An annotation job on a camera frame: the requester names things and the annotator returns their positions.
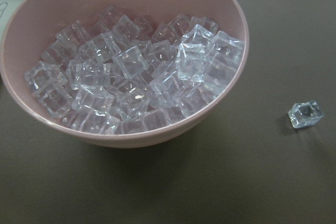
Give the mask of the loose ice cube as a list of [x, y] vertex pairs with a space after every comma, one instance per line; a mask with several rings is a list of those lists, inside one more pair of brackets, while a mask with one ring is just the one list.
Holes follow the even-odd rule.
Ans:
[[324, 113], [317, 101], [311, 100], [305, 103], [295, 103], [288, 111], [288, 116], [293, 128], [301, 129], [318, 123], [324, 117]]

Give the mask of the clear ice cubes pile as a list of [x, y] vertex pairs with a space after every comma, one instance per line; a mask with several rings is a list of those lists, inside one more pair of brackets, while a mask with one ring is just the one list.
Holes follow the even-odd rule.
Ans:
[[67, 128], [135, 134], [177, 123], [214, 101], [235, 76], [245, 44], [207, 17], [154, 27], [108, 7], [90, 26], [56, 33], [24, 74], [33, 96]]

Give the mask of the cream rabbit tray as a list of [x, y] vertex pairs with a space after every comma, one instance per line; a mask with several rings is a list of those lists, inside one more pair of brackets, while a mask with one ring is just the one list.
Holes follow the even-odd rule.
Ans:
[[7, 26], [9, 25], [13, 15], [25, 0], [1, 0], [1, 82], [3, 81], [3, 53], [2, 47], [7, 33]]

